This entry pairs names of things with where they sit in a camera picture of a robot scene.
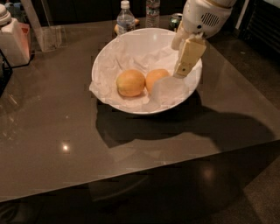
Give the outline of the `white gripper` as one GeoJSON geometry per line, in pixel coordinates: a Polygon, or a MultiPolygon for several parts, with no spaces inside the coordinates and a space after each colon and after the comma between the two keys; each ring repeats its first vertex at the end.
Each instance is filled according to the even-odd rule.
{"type": "Polygon", "coordinates": [[[174,76],[185,78],[207,49],[203,38],[193,34],[203,33],[206,38],[214,36],[230,17],[234,0],[187,0],[183,9],[182,22],[171,42],[178,51],[174,76]]]}

